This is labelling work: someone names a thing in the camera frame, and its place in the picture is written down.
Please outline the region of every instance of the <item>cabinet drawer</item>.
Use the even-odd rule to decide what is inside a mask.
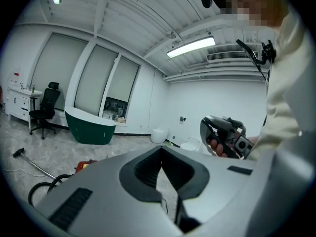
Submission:
[[[29,111],[25,111],[25,110],[21,109],[20,117],[21,117],[21,119],[23,119],[25,121],[29,121]]]
[[[29,100],[24,97],[19,97],[19,106],[23,109],[29,109]]]

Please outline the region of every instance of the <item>hand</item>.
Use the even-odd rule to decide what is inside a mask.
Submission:
[[[217,154],[219,157],[227,157],[227,154],[224,153],[224,148],[222,144],[217,144],[216,140],[207,140],[207,143],[211,146],[212,150]]]

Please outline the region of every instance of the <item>black office chair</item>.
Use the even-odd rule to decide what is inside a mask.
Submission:
[[[33,109],[35,111],[30,111],[29,115],[36,119],[39,120],[39,124],[32,128],[30,131],[30,134],[32,135],[33,132],[35,130],[38,129],[42,129],[42,140],[45,139],[44,137],[44,128],[49,129],[54,131],[54,134],[56,134],[55,129],[53,129],[51,127],[51,125],[47,122],[47,119],[52,119],[55,115],[55,110],[54,110],[54,106],[57,102],[57,99],[60,95],[60,91],[58,90],[58,85],[59,83],[57,82],[50,82],[48,87],[45,90],[44,96],[43,96],[43,100],[40,104],[40,110],[35,110],[35,99],[37,99],[36,97],[30,97],[31,99],[33,99]]]

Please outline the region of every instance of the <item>air conditioner vent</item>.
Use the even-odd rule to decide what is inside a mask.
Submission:
[[[259,53],[254,51],[255,56],[259,59]],[[214,61],[214,60],[222,60],[222,59],[243,59],[247,58],[247,55],[244,51],[231,51],[231,52],[221,52],[221,53],[212,53],[207,55],[207,61]]]

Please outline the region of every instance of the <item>white shirt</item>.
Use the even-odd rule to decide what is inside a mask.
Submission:
[[[308,30],[294,12],[284,18],[275,49],[267,92],[267,120],[249,159],[258,159],[260,152],[276,149],[282,141],[300,132],[283,94],[305,70],[314,55],[314,46]]]

